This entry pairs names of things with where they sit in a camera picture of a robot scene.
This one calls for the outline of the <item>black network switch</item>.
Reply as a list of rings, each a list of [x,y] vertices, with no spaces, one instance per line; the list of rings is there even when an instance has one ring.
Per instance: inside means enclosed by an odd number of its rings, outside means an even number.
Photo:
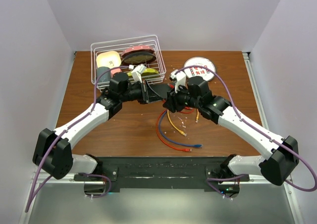
[[[167,92],[171,91],[173,89],[173,87],[169,84],[153,84],[153,85],[156,85],[157,87],[160,88],[160,90],[162,91],[162,95],[163,95],[163,98],[165,98],[166,100],[166,97],[167,97]],[[149,88],[148,88],[148,94],[149,94],[149,97],[150,96],[156,96],[156,94],[154,94]]]

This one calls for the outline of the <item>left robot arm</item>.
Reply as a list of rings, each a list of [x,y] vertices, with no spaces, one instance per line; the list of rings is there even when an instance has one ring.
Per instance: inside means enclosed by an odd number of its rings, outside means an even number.
[[[40,132],[33,163],[55,179],[61,179],[69,173],[85,173],[90,180],[100,179],[103,174],[101,163],[92,155],[73,154],[75,145],[94,128],[117,114],[124,102],[159,102],[166,99],[169,90],[168,84],[150,85],[147,81],[131,83],[126,73],[116,73],[109,86],[86,111],[55,130],[45,128]]]

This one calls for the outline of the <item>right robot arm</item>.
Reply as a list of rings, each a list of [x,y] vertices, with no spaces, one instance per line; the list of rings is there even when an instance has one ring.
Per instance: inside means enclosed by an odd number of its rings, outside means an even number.
[[[179,112],[185,107],[198,109],[205,119],[227,128],[253,146],[258,156],[233,155],[223,163],[221,176],[227,181],[241,174],[262,175],[270,183],[281,186],[299,159],[298,142],[292,136],[283,138],[243,115],[227,99],[213,95],[207,82],[198,76],[186,85],[168,87],[163,107]]]

